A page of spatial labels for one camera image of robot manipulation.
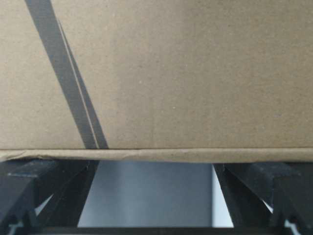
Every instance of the cardboard box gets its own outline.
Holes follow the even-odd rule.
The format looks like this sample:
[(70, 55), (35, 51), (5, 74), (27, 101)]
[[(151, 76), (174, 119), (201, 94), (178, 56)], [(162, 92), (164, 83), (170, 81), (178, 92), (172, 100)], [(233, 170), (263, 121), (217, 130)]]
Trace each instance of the cardboard box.
[(312, 161), (312, 9), (2, 0), (0, 159)]

